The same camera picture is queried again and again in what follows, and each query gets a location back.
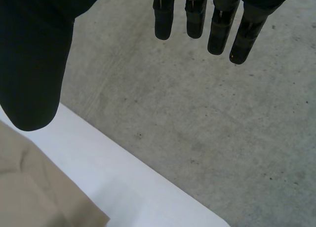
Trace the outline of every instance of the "white paper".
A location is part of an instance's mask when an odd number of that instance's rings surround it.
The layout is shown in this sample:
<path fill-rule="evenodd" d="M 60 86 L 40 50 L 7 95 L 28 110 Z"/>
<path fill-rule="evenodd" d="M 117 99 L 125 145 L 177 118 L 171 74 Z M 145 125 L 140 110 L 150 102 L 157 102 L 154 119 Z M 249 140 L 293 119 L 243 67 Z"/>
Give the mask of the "white paper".
<path fill-rule="evenodd" d="M 60 104 L 32 140 L 110 218 L 108 227 L 229 227 L 174 184 Z"/>

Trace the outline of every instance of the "concrete floor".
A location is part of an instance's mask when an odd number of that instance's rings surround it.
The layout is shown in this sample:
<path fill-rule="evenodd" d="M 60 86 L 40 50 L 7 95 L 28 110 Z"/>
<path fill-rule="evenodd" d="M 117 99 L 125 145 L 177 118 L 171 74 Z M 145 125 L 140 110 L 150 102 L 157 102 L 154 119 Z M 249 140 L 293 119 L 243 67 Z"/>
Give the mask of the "concrete floor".
<path fill-rule="evenodd" d="M 76 20 L 62 103 L 232 227 L 316 226 L 316 0 L 288 0 L 248 60 L 154 36 L 152 0 L 99 0 Z"/>

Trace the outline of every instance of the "black glove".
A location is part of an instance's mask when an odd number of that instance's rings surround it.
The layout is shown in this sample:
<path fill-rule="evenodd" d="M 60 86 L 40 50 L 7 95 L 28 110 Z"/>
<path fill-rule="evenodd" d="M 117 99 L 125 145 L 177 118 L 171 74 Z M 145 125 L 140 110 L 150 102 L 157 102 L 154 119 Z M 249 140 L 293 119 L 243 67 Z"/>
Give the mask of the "black glove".
<path fill-rule="evenodd" d="M 230 61 L 242 64 L 260 33 L 267 17 L 285 0 L 243 0 L 244 13 L 230 52 Z M 208 41 L 208 51 L 220 55 L 225 48 L 240 0 L 213 0 L 214 13 Z M 207 0 L 187 0 L 187 33 L 199 38 L 203 32 Z M 174 0 L 154 0 L 155 34 L 166 40 L 170 37 Z"/>

